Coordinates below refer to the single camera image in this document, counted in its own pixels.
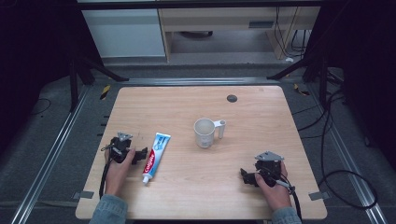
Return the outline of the white cabinet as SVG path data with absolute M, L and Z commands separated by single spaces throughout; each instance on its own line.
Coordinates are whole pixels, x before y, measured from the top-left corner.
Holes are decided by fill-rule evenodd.
M 84 10 L 83 16 L 102 58 L 165 55 L 156 9 Z

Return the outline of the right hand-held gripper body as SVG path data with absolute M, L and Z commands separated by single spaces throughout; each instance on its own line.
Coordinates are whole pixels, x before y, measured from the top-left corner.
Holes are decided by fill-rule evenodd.
M 271 151 L 265 151 L 255 157 L 256 170 L 264 179 L 269 187 L 273 187 L 276 181 L 280 179 L 281 162 L 284 158 Z

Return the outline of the grey tape piece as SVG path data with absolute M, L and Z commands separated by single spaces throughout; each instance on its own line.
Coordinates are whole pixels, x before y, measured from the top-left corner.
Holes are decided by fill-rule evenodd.
M 75 200 L 78 200 L 78 199 L 81 199 L 81 198 L 83 198 L 83 199 L 91 199 L 93 194 L 94 194 L 93 191 L 85 191 L 85 190 L 76 191 L 73 194 L 72 198 L 75 199 Z
M 309 198 L 311 201 L 316 201 L 316 200 L 327 200 L 330 198 L 330 194 L 328 192 L 311 192 L 308 194 Z

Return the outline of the black metal stand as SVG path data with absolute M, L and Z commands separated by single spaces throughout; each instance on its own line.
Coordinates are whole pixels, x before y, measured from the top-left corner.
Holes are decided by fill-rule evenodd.
M 96 63 L 88 57 L 82 56 L 81 54 L 70 54 L 68 56 L 68 59 L 71 93 L 71 112 L 73 112 L 78 106 L 78 78 L 81 79 L 84 85 L 91 85 L 95 81 L 95 78 L 93 77 L 93 74 L 91 72 L 92 68 L 117 82 L 128 81 L 128 78 L 116 75 L 115 73 L 106 69 L 103 65 Z
M 328 59 L 329 54 L 334 46 L 332 38 L 322 38 L 318 43 L 308 52 L 299 62 L 292 64 L 279 73 L 269 76 L 268 79 L 280 80 L 287 74 L 297 70 L 298 68 L 305 68 L 303 80 L 311 82 L 315 77 L 319 77 L 319 102 L 326 106 L 327 104 L 327 75 L 328 75 Z

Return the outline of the person's left hand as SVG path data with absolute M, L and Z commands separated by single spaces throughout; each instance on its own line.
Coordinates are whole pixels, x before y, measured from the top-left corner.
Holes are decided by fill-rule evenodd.
M 106 174 L 105 194 L 120 197 L 120 193 L 134 159 L 135 149 L 130 149 L 122 163 L 112 161 Z

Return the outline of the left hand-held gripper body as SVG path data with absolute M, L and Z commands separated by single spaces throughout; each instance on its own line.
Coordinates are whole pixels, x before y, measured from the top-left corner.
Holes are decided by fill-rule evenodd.
M 118 132 L 110 140 L 110 144 L 102 148 L 102 151 L 108 150 L 110 159 L 117 163 L 122 163 L 128 154 L 132 137 L 131 134 Z

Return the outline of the person's right hand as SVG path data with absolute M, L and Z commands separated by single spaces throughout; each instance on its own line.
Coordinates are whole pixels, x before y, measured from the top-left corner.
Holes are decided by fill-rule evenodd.
M 269 187 L 260 174 L 255 174 L 255 179 L 265 201 L 273 211 L 291 207 L 290 194 L 287 188 L 280 185 Z

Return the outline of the metal floor rail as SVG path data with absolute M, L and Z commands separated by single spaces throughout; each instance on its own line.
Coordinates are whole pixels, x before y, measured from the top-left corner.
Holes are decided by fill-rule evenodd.
M 318 141 L 317 149 L 308 154 L 317 179 L 322 177 L 321 167 L 329 173 L 329 184 L 342 197 L 332 192 L 325 201 L 328 224 L 392 224 L 396 201 L 391 185 L 396 176 L 393 168 L 376 147 L 365 144 L 365 134 L 349 105 L 343 103 L 344 95 L 338 94 L 332 102 L 332 125 Z
M 59 131 L 54 143 L 49 150 L 49 154 L 43 161 L 33 184 L 23 197 L 22 201 L 19 203 L 19 206 L 10 221 L 10 224 L 26 223 L 28 217 L 30 216 L 31 212 L 35 207 L 35 204 L 38 200 L 39 195 L 42 192 L 42 189 L 47 183 L 47 180 L 54 165 L 56 164 L 56 161 L 59 158 L 59 155 L 64 148 L 64 144 L 75 125 L 78 115 L 85 104 L 87 95 L 90 92 L 91 88 L 91 86 L 82 87 L 81 93 L 78 94 L 78 102 L 76 107 L 68 113 L 62 129 Z
M 129 78 L 122 81 L 123 85 L 134 87 L 156 86 L 247 86 L 277 85 L 279 81 L 266 77 L 161 77 L 161 78 Z

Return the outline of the blue and white toothpaste tube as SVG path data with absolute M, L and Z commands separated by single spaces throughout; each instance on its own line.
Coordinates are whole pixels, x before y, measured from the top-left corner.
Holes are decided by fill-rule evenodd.
M 149 153 L 146 165 L 144 167 L 142 182 L 147 185 L 152 177 L 154 177 L 156 170 L 161 161 L 162 155 L 171 136 L 165 133 L 156 133 L 151 151 Z

